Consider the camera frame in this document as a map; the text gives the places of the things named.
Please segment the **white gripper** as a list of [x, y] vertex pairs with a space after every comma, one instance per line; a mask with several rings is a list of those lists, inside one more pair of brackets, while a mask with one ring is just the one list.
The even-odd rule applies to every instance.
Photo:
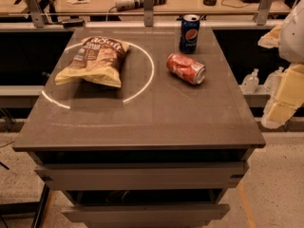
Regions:
[[271, 98], [264, 108], [261, 124], [277, 129], [304, 104], [304, 3], [298, 3], [283, 24], [261, 36], [257, 44], [278, 48], [281, 58], [296, 63], [290, 64], [275, 80]]

